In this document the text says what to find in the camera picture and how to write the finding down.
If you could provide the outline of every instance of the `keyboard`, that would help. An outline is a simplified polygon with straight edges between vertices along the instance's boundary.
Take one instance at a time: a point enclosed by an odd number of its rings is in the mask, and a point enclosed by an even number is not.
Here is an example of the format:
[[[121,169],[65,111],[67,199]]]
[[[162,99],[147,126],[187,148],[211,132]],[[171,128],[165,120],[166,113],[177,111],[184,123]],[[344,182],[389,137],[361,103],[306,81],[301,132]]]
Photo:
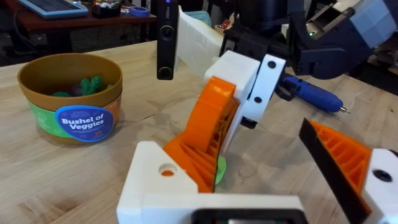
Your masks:
[[[81,4],[65,0],[18,0],[44,19],[64,19],[86,16],[88,10]]]

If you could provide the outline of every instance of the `green disk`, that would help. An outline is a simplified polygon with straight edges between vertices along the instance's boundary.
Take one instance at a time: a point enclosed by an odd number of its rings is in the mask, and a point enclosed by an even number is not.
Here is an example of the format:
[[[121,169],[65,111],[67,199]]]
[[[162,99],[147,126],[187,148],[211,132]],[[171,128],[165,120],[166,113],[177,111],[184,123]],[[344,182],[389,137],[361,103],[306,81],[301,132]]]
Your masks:
[[[216,173],[216,185],[223,179],[226,171],[226,159],[224,157],[218,157],[217,162],[217,173]]]

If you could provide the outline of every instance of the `wooden tabletop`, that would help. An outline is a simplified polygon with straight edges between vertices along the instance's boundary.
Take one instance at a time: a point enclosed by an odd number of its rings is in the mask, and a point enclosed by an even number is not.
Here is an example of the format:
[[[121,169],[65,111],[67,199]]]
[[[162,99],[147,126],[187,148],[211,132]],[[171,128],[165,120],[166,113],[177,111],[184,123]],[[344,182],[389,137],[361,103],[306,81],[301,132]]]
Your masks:
[[[203,88],[184,65],[175,80],[156,80],[155,53],[155,42],[92,52],[123,70],[122,113],[107,140],[82,147],[50,142],[18,87],[23,65],[0,68],[0,223],[117,223],[136,144],[163,146],[180,133]],[[369,147],[398,149],[398,97],[345,75],[304,79],[337,94],[351,114],[328,115],[274,95],[256,129],[239,128],[216,191],[299,195],[310,223],[348,223],[298,138],[300,125],[313,119]]]
[[[156,17],[150,15],[148,17],[137,17],[131,15],[120,15],[106,19],[97,19],[91,14],[91,8],[86,17],[77,17],[71,19],[45,20],[38,14],[23,10],[24,7],[16,0],[3,0],[12,12],[18,13],[19,22],[28,30],[45,30],[45,29],[73,29],[93,26],[119,25],[119,24],[141,24],[155,22]]]

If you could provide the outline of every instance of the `green toy vegetable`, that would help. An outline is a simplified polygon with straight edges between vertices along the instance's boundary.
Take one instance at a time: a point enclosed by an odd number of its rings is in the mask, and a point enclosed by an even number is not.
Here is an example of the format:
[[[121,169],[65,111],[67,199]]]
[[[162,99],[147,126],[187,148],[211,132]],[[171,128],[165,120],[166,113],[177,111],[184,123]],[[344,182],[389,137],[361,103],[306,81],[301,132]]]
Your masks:
[[[86,96],[94,94],[101,87],[101,85],[102,85],[102,77],[99,75],[95,76],[91,80],[85,78],[80,82],[81,95]]]

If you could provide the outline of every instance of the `black screw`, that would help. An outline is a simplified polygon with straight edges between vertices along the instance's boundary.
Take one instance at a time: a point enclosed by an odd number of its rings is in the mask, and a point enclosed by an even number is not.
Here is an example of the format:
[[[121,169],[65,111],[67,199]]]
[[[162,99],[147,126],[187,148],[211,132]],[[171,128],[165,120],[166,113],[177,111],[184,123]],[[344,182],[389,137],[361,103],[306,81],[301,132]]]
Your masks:
[[[392,177],[384,170],[373,170],[373,175],[384,182],[392,182]]]
[[[276,63],[274,61],[270,61],[270,62],[268,62],[268,67],[273,69],[276,67]]]
[[[254,102],[256,102],[256,103],[261,103],[262,102],[262,99],[260,98],[260,97],[255,97],[255,99],[254,99]]]

